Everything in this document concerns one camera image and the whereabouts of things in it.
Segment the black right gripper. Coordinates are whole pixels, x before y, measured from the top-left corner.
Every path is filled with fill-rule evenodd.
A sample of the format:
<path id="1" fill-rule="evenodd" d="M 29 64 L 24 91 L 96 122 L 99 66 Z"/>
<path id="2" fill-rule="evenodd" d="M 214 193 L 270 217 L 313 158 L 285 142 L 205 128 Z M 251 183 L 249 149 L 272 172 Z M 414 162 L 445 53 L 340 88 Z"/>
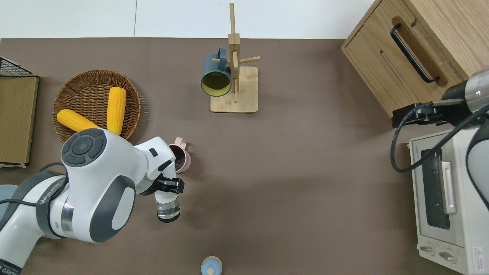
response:
<path id="1" fill-rule="evenodd" d="M 458 105 L 449 105 L 442 108 L 442 114 L 440 113 L 440 107 L 434 103 L 413 103 L 402 108 L 397 108 L 392 111 L 392 127 L 397 128 L 405 115 L 407 115 L 412 109 L 418 106 L 418 113 L 410 115 L 405 122 L 405 125 L 417 123 L 419 125 L 444 125 L 450 123 L 452 126 L 458 126 L 463 120 L 469 117 L 472 112 L 469 110 L 467 103 L 465 102 L 466 96 L 466 84 L 467 81 L 454 85 L 448 88 L 442 96 L 443 100 L 447 99 L 462 99 L 462 103 Z"/>

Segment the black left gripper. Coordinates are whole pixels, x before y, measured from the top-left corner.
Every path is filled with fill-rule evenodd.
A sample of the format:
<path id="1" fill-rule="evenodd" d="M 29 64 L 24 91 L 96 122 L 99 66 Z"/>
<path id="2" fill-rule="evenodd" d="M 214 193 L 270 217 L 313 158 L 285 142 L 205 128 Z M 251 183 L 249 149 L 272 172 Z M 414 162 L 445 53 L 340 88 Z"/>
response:
<path id="1" fill-rule="evenodd" d="M 154 181 L 150 183 L 150 180 L 144 178 L 138 184 L 138 194 L 142 196 L 148 196 L 154 194 L 160 190 L 163 192 L 171 192 L 175 194 L 182 194 L 185 189 L 185 183 L 180 178 L 168 178 L 160 174 Z"/>

